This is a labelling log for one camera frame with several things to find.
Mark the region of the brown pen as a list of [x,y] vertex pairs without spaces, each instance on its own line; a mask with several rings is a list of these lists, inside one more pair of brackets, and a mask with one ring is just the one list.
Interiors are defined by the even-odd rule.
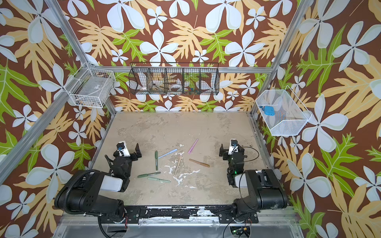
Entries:
[[199,165],[202,165],[204,167],[210,168],[209,164],[206,164],[206,163],[203,163],[203,162],[200,162],[200,161],[197,161],[197,160],[193,160],[193,159],[189,159],[189,161],[191,161],[193,163],[196,163],[196,164],[199,164]]

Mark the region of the beige pen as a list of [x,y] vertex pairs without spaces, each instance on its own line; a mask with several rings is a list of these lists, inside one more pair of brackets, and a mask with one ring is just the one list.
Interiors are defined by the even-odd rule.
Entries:
[[179,160],[178,160],[178,163],[177,163],[177,165],[176,165],[175,172],[174,172],[174,174],[173,174],[174,177],[176,176],[176,174],[177,174],[177,172],[178,172],[178,170],[179,170],[179,168],[180,168],[182,159],[183,159],[183,157],[180,156],[180,158],[179,158]]

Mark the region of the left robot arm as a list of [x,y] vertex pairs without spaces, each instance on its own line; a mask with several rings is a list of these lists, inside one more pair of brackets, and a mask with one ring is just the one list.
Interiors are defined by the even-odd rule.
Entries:
[[126,191],[132,171],[132,163],[142,157],[137,144],[135,152],[130,153],[126,143],[117,144],[117,150],[111,160],[105,159],[110,167],[108,172],[89,169],[76,172],[54,199],[54,206],[67,214],[88,214],[93,216],[110,217],[120,221],[125,216],[124,203],[119,199],[112,199],[99,192]]

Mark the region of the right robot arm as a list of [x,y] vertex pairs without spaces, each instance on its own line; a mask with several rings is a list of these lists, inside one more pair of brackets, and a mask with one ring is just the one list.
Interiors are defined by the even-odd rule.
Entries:
[[228,162],[229,185],[239,189],[240,198],[234,200],[231,211],[226,213],[233,221],[257,223],[258,212],[288,206],[286,193],[272,169],[244,170],[247,155],[236,140],[230,142],[228,149],[221,146],[219,156]]

